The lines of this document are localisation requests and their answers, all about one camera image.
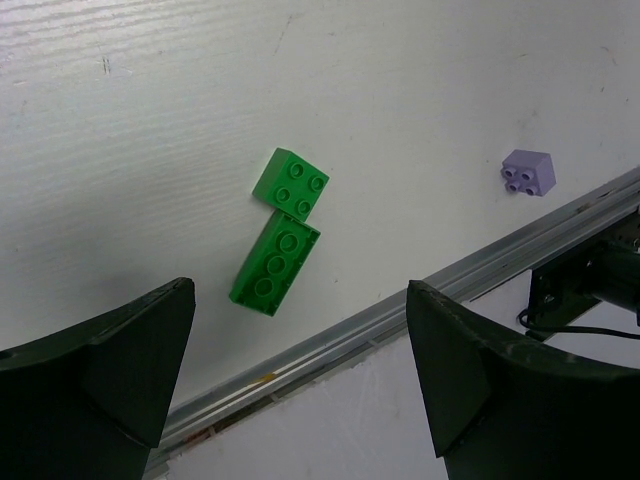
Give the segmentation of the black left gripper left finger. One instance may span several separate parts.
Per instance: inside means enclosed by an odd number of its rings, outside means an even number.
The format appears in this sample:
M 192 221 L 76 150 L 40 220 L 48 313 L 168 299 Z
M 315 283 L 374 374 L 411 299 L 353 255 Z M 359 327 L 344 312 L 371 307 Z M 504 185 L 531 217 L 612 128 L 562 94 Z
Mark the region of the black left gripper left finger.
M 140 479 L 157 448 L 195 313 L 177 278 L 1 353 L 4 479 Z

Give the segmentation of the green long lego brick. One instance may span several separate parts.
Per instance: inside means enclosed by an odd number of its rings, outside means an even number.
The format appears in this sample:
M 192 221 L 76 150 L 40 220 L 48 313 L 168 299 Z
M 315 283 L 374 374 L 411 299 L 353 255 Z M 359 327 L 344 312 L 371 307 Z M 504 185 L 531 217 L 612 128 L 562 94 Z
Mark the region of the green long lego brick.
M 319 237 L 316 229 L 275 211 L 236 276 L 230 300 L 273 317 Z

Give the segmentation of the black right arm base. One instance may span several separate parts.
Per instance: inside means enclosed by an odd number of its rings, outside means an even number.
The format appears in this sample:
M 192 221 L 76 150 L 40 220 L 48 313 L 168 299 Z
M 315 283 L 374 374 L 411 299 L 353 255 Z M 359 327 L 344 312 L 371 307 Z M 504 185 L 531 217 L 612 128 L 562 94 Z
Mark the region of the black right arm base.
M 639 319 L 639 214 L 612 226 L 533 270 L 528 306 L 518 314 L 525 334 L 539 341 L 559 333 L 600 334 L 637 340 L 606 324 L 573 323 L 600 303 Z

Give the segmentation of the green square studded lego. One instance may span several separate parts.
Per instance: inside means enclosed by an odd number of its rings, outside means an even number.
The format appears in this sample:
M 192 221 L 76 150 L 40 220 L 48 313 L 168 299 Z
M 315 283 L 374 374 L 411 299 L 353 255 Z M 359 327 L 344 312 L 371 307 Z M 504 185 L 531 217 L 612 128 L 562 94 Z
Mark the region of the green square studded lego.
M 305 222 L 328 182 L 328 175 L 294 152 L 276 148 L 252 195 Z

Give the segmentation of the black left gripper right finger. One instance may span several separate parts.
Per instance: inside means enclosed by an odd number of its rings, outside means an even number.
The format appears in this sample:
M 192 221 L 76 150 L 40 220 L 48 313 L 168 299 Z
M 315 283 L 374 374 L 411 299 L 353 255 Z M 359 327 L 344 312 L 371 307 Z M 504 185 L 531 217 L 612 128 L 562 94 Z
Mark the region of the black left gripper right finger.
M 435 454 L 452 479 L 635 479 L 639 373 L 478 315 L 422 281 L 406 318 Z

